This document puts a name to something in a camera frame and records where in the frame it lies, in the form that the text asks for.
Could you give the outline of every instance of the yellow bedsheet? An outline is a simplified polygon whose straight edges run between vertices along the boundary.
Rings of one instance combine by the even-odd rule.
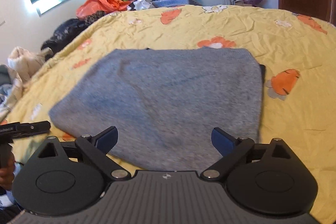
[[[92,64],[116,48],[203,46],[246,48],[266,66],[266,80],[272,81],[268,83],[270,88],[264,89],[261,142],[280,137],[290,145],[319,185],[312,214],[323,224],[333,223],[336,29],[318,19],[283,10],[191,5],[107,15],[43,66],[7,120],[50,120],[51,107],[72,90]],[[51,134],[71,140],[54,126]],[[44,138],[15,141],[16,159],[25,162]],[[116,161],[131,172],[135,170],[132,165]]]

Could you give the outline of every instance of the metal screw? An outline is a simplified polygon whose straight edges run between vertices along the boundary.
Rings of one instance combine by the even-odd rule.
[[[125,170],[114,170],[111,175],[116,179],[123,179],[128,176],[128,172]]]
[[[203,175],[208,179],[218,178],[220,173],[216,170],[206,170]]]

